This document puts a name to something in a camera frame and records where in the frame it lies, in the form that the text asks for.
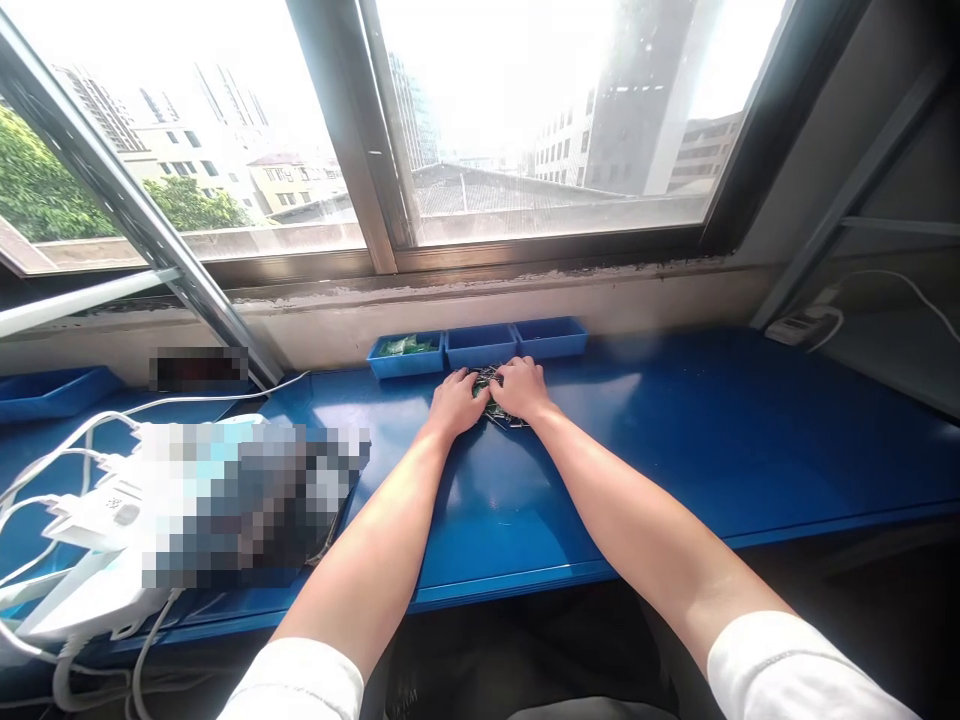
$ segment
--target person's right hand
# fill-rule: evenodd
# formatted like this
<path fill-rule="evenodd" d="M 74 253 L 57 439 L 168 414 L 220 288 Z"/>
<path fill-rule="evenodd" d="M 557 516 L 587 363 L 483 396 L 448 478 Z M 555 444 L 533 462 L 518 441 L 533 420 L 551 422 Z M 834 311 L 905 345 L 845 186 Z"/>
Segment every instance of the person's right hand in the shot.
<path fill-rule="evenodd" d="M 490 380 L 493 399 L 511 415 L 533 423 L 541 413 L 556 410 L 543 382 L 543 368 L 532 357 L 514 358 L 497 370 L 503 385 Z"/>

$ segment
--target forearm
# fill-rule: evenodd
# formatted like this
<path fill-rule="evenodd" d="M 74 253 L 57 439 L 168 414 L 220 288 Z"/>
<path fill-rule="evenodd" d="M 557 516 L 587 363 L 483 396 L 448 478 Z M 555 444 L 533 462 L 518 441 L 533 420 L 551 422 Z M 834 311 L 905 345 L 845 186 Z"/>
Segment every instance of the forearm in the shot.
<path fill-rule="evenodd" d="M 756 610 L 792 612 L 690 511 L 555 406 L 530 424 L 597 547 L 669 623 L 701 670 L 731 620 Z"/>
<path fill-rule="evenodd" d="M 425 427 L 314 569 L 272 640 L 305 637 L 346 655 L 364 680 L 416 587 L 452 438 Z"/>

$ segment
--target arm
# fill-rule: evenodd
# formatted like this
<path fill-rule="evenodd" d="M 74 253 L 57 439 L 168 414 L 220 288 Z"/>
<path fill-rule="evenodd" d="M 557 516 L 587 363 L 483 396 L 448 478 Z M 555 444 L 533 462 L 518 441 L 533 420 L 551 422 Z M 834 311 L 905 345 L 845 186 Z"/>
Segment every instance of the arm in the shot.
<path fill-rule="evenodd" d="M 413 445 L 313 571 L 271 641 L 319 640 L 370 677 L 416 587 L 447 453 L 487 404 L 486 389 L 473 397 L 475 379 L 459 370 L 436 389 Z"/>
<path fill-rule="evenodd" d="M 578 428 L 547 394 L 543 368 L 514 358 L 493 398 L 543 442 L 600 552 L 667 621 L 706 674 L 707 655 L 734 619 L 793 613 L 723 541 L 669 493 Z"/>

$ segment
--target sky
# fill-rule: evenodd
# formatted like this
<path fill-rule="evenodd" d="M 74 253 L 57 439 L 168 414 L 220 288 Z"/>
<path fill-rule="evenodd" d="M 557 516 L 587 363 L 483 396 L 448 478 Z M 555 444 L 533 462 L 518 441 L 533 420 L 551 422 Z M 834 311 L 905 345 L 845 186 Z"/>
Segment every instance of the sky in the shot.
<path fill-rule="evenodd" d="M 691 117 L 744 107 L 790 0 L 709 1 L 722 7 Z M 387 49 L 422 87 L 442 147 L 497 155 L 528 148 L 545 118 L 585 96 L 611 42 L 616 2 L 378 0 L 378 9 Z M 46 62 L 86 68 L 127 104 L 146 85 L 166 89 L 176 105 L 191 85 L 190 64 L 219 62 L 258 95 L 281 137 L 329 146 L 283 0 L 0 0 L 0 7 Z"/>

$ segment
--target blue table surface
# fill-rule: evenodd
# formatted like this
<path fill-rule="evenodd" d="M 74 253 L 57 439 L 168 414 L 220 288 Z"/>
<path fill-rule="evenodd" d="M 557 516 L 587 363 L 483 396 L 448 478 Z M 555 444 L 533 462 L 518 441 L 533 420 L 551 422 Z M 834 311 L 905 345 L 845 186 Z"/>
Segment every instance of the blue table surface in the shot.
<path fill-rule="evenodd" d="M 595 343 L 544 369 L 571 419 L 733 547 L 960 510 L 960 428 L 751 330 Z M 370 429 L 349 522 L 409 446 L 441 379 L 318 373 L 260 412 L 271 422 Z M 289 588 L 187 593 L 164 640 L 275 626 L 307 575 Z M 481 419 L 457 440 L 412 611 L 613 576 L 532 430 Z"/>

